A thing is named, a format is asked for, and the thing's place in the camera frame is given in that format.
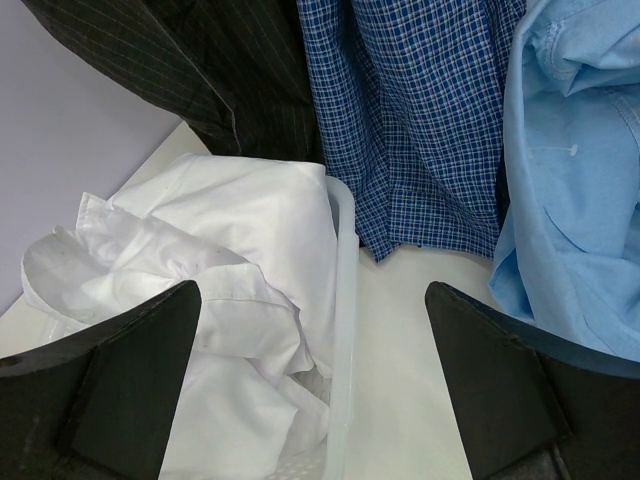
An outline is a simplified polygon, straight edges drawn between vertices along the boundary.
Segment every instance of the white fabric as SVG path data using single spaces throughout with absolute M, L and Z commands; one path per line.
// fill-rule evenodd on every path
M 331 376 L 337 239 L 323 166 L 186 155 L 110 204 L 215 239 L 258 265 L 300 310 L 311 357 Z M 311 369 L 312 359 L 302 346 L 287 373 Z
M 263 478 L 326 436 L 327 405 L 287 376 L 313 366 L 301 331 L 330 373 L 336 238 L 322 167 L 269 163 L 185 157 L 110 201 L 85 194 L 75 232 L 58 227 L 24 256 L 27 300 L 58 320 L 51 340 L 198 283 L 164 478 Z

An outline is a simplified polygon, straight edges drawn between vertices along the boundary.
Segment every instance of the light blue shirt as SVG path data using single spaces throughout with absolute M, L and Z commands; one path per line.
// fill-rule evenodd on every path
M 640 361 L 640 2 L 529 1 L 504 110 L 506 313 Z

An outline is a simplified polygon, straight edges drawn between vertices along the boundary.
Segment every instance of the laundry basket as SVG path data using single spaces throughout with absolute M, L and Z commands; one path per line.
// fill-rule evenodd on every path
M 338 235 L 333 378 L 327 381 L 314 369 L 297 375 L 297 379 L 330 403 L 329 435 L 315 449 L 282 460 L 267 480 L 340 480 L 344 474 L 352 416 L 359 240 L 355 234 L 355 206 L 351 192 L 344 183 L 332 177 L 327 177 L 327 187 Z

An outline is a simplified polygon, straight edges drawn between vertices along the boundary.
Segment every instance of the table surface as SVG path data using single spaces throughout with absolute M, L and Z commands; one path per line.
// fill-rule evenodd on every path
M 181 124 L 125 186 L 183 153 L 208 153 Z M 355 405 L 345 480 L 471 478 L 438 358 L 424 293 L 443 281 L 495 306 L 489 261 L 402 246 L 376 265 L 360 251 Z M 51 320 L 23 297 L 0 317 L 0 358 L 39 346 Z

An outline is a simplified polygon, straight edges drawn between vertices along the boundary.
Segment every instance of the wall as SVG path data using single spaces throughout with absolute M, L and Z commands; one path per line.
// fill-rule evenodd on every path
M 19 0 L 0 3 L 0 313 L 20 295 L 20 259 L 83 191 L 108 197 L 176 127 L 57 43 Z

